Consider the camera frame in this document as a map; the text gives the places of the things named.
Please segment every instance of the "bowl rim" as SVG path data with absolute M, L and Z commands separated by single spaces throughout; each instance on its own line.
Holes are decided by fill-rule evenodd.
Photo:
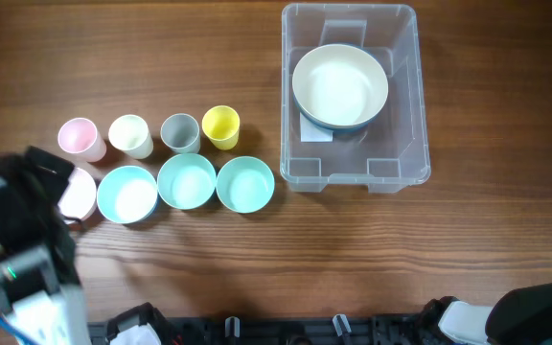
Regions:
M 104 185 L 104 182 L 107 180 L 107 178 L 109 176 L 111 176 L 112 174 L 114 174 L 115 172 L 118 172 L 118 171 L 121 171 L 121 170 L 128 170 L 128 169 L 133 169 L 133 170 L 139 170 L 141 171 L 142 173 L 146 173 L 147 176 L 150 176 L 151 179 L 148 179 L 147 178 L 147 181 L 151 181 L 151 185 L 154 187 L 155 190 L 157 190 L 157 194 L 155 195 L 154 197 L 154 204 L 152 206 L 152 209 L 150 209 L 150 211 L 148 211 L 145 215 L 143 215 L 141 218 L 138 218 L 138 219 L 135 219 L 135 220 L 130 220 L 130 221 L 117 221 L 117 220 L 114 220 L 110 217 L 108 217 L 104 211 L 102 210 L 102 206 L 100 204 L 100 190 L 102 189 L 102 186 Z M 153 211 L 154 211 L 154 208 L 156 207 L 156 204 L 157 204 L 157 201 L 159 199 L 159 193 L 158 193 L 158 188 L 157 188 L 157 182 L 156 180 L 154 179 L 154 176 L 152 175 L 152 173 L 150 173 L 148 170 L 142 168 L 142 167 L 138 167 L 138 166 L 132 166 L 132 165 L 127 165 L 127 166 L 122 166 L 122 167 L 119 167 L 119 168 L 116 168 L 114 169 L 113 171 L 107 173 L 103 178 L 102 178 L 102 181 L 100 182 L 100 185 L 99 187 L 97 188 L 97 196 L 96 196 L 96 203 L 97 203 L 97 208 L 100 210 L 100 213 L 108 220 L 114 222 L 114 223 L 117 223 L 117 224 L 131 224 L 133 222 L 136 222 L 136 221 L 140 221 L 142 219 L 145 219 L 146 217 L 148 217 Z
M 297 99 L 297 96 L 295 94 L 295 88 L 296 88 L 295 87 L 295 85 L 296 85 L 296 83 L 295 83 L 295 73 L 298 71 L 297 67 L 299 66 L 299 64 L 302 63 L 302 61 L 304 61 L 304 59 L 309 58 L 308 56 L 310 56 L 312 53 L 315 53 L 316 51 L 321 50 L 321 49 L 325 49 L 326 47 L 333 47 L 333 46 L 346 47 L 347 49 L 353 48 L 357 51 L 363 52 L 364 54 L 366 54 L 367 56 L 372 58 L 372 60 L 379 67 L 380 78 L 384 79 L 385 85 L 386 85 L 386 92 L 385 92 L 386 95 L 384 97 L 384 102 L 380 105 L 379 110 L 376 112 L 376 114 L 370 116 L 366 120 L 356 122 L 354 124 L 350 124 L 350 125 L 346 125 L 346 126 L 329 124 L 329 123 L 326 123 L 326 122 L 322 121 L 321 119 L 317 118 L 316 116 L 312 115 L 312 113 L 310 111 L 308 111 L 308 109 L 299 102 L 299 100 Z M 323 128 L 331 129 L 331 130 L 342 130 L 342 129 L 346 130 L 346 129 L 356 129 L 358 127 L 364 127 L 364 126 L 368 125 L 370 122 L 372 122 L 374 119 L 377 118 L 377 116 L 380 114 L 380 112 L 384 109 L 384 106 L 386 105 L 387 99 L 389 97 L 389 80 L 387 78 L 386 72 L 384 72 L 384 68 L 382 67 L 380 62 L 376 59 L 376 57 L 374 57 L 372 54 L 367 52 L 362 47 L 356 46 L 354 44 L 348 44 L 348 43 L 330 43 L 330 44 L 325 44 L 325 45 L 322 45 L 322 46 L 318 46 L 318 47 L 310 50 L 309 52 L 307 52 L 305 55 L 303 55 L 300 58 L 300 60 L 297 62 L 297 65 L 295 66 L 295 69 L 293 69 L 293 75 L 291 77 L 291 89 L 293 91 L 293 101 L 295 102 L 297 107 L 301 110 L 301 112 L 308 119 L 312 120 L 316 125 L 319 125 Z
M 251 210 L 251 211 L 245 211 L 245 212 L 241 212 L 239 210 L 234 210 L 233 208 L 229 207 L 229 205 L 227 205 L 223 200 L 222 200 L 222 197 L 220 196 L 220 193 L 219 193 L 219 177 L 220 177 L 220 174 L 225 170 L 225 168 L 227 168 L 228 165 L 230 165 L 230 163 L 234 162 L 234 161 L 237 161 L 237 160 L 253 160 L 253 161 L 256 161 L 256 162 L 259 162 L 261 165 L 263 165 L 264 167 L 267 168 L 267 170 L 269 171 L 269 176 L 271 176 L 271 184 L 272 184 L 272 188 L 271 190 L 269 191 L 269 197 L 267 198 L 267 200 L 265 201 L 265 203 L 263 205 L 261 205 L 259 208 L 257 209 L 254 209 L 254 210 Z M 220 200 L 220 203 L 222 203 L 223 205 L 225 205 L 226 208 L 230 209 L 231 211 L 233 212 L 236 212 L 236 213 L 239 213 L 239 214 L 249 214 L 249 213 L 253 213 L 253 212 L 257 212 L 261 209 L 263 209 L 268 203 L 269 203 L 269 200 L 272 199 L 272 197 L 274 196 L 274 190 L 276 189 L 276 179 L 274 178 L 274 172 L 272 171 L 271 168 L 269 168 L 269 166 L 266 164 L 266 162 L 264 162 L 263 160 L 257 158 L 257 157 L 253 157 L 253 156 L 240 156 L 240 157 L 236 157 L 232 160 L 230 160 L 229 162 L 225 163 L 224 166 L 222 166 L 222 168 L 220 168 L 220 171 L 218 172 L 218 176 L 217 176 L 217 185 L 215 186 L 216 190 L 217 190 L 217 196 L 218 196 L 218 200 Z
M 199 205 L 195 206 L 195 207 L 187 207 L 187 208 L 183 208 L 183 207 L 178 207 L 178 206 L 174 206 L 172 204 L 170 204 L 168 202 L 168 200 L 166 200 L 162 195 L 161 195 L 161 189 L 159 188 L 159 179 L 161 178 L 161 172 L 163 171 L 163 168 L 165 168 L 165 166 L 172 162 L 174 159 L 180 159 L 178 157 L 181 157 L 181 156 L 197 156 L 197 157 L 200 157 L 201 160 L 205 161 L 206 163 L 208 163 L 208 165 L 210 167 L 212 167 L 212 175 L 214 176 L 214 188 L 212 190 L 212 193 L 210 194 L 210 196 L 208 196 L 208 198 L 206 198 L 202 203 L 200 203 Z M 157 180 L 156 180 L 156 183 L 157 183 L 157 193 L 159 194 L 159 197 L 161 197 L 161 199 L 168 205 L 170 205 L 171 207 L 173 207 L 174 209 L 178 209 L 178 210 L 193 210 L 197 207 L 201 207 L 202 205 L 204 205 L 206 202 L 208 202 L 208 200 L 210 200 L 210 197 L 212 197 L 212 195 L 214 194 L 215 190 L 217 189 L 217 170 L 215 169 L 215 166 L 208 160 L 208 158 L 204 157 L 203 155 L 201 154 L 198 154 L 198 153 L 180 153 L 180 154 L 177 154 L 175 155 L 174 157 L 168 159 L 165 163 L 163 163 L 163 165 L 161 166 L 161 168 L 159 169 L 159 173 L 157 174 Z

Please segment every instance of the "white label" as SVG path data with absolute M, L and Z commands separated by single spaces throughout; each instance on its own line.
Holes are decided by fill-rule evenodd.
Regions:
M 302 142 L 331 142 L 334 132 L 313 124 L 303 114 L 299 114 L 299 131 Z

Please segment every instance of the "light blue bowl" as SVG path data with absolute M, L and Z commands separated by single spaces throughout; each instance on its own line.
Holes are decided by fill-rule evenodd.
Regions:
M 128 224 L 148 217 L 157 205 L 157 183 L 146 169 L 117 168 L 97 190 L 97 206 L 108 220 Z
M 217 172 L 203 156 L 194 153 L 170 158 L 159 171 L 159 195 L 168 205 L 190 210 L 203 205 L 215 192 Z
M 259 211 L 274 194 L 274 174 L 266 163 L 255 157 L 232 159 L 218 173 L 217 194 L 232 211 Z

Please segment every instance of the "bowl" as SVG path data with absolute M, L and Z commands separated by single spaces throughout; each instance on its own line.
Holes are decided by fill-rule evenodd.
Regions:
M 159 195 L 168 205 L 190 210 L 203 205 L 215 193 L 217 173 L 202 155 L 178 154 L 170 158 L 157 176 Z
M 266 163 L 255 157 L 232 159 L 218 172 L 217 194 L 232 211 L 259 211 L 274 194 L 274 174 Z
M 69 185 L 58 201 L 61 214 L 75 219 L 86 220 L 97 208 L 97 186 L 90 173 L 75 168 L 69 176 Z
M 107 174 L 97 190 L 97 206 L 108 220 L 128 224 L 142 220 L 157 204 L 157 183 L 146 169 L 117 168 Z
M 300 110 L 316 125 L 354 130 L 379 114 L 389 85 L 382 66 L 369 53 L 347 44 L 328 44 L 299 60 L 292 88 Z

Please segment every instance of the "white bowl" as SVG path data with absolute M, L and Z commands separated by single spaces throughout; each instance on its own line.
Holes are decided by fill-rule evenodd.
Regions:
M 88 219 L 97 208 L 97 186 L 86 170 L 74 168 L 69 176 L 69 185 L 63 193 L 58 208 L 64 216 L 81 220 Z
M 293 71 L 293 95 L 315 124 L 334 130 L 367 125 L 387 101 L 380 63 L 347 44 L 328 44 L 304 55 Z

